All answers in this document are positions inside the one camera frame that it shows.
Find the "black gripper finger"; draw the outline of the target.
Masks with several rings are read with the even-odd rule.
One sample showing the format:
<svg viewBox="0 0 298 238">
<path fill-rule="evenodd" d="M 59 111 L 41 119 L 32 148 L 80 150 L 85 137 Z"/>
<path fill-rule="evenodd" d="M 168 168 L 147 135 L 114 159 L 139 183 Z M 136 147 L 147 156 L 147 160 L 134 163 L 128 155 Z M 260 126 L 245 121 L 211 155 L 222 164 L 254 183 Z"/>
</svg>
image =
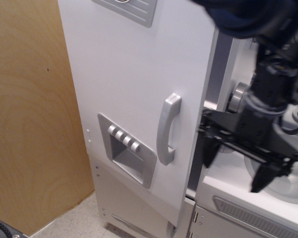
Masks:
<svg viewBox="0 0 298 238">
<path fill-rule="evenodd" d="M 259 166 L 251 185 L 252 193 L 259 193 L 269 185 L 276 177 L 284 174 L 284 167 L 281 164 L 266 162 Z"/>
<path fill-rule="evenodd" d="M 221 142 L 215 138 L 204 138 L 202 142 L 202 162 L 206 168 L 209 168 L 221 146 Z"/>
</svg>

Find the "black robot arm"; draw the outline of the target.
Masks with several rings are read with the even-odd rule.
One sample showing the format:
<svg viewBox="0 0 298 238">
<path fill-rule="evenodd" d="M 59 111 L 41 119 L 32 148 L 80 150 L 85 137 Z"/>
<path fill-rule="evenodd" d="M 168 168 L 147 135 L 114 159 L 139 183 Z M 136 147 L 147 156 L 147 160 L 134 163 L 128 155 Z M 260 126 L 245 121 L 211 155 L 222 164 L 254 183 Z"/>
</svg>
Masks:
<svg viewBox="0 0 298 238">
<path fill-rule="evenodd" d="M 298 0 L 200 0 L 217 28 L 234 38 L 258 42 L 256 68 L 237 113 L 206 109 L 200 133 L 209 167 L 225 145 L 258 161 L 252 192 L 287 176 L 298 150 L 274 130 L 288 105 L 298 106 Z"/>
</svg>

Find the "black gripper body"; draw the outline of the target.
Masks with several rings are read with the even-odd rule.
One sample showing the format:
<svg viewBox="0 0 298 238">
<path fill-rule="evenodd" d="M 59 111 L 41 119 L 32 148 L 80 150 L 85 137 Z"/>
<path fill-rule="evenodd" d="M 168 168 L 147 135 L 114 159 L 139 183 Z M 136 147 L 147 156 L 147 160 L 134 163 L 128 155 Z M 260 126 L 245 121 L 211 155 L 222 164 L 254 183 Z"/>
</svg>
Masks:
<svg viewBox="0 0 298 238">
<path fill-rule="evenodd" d="M 298 149 L 284 140 L 274 129 L 287 107 L 255 110 L 245 106 L 237 113 L 205 109 L 199 133 L 202 138 L 215 138 L 224 146 L 263 164 L 273 162 L 284 167 L 283 176 L 290 174 L 298 162 Z"/>
</svg>

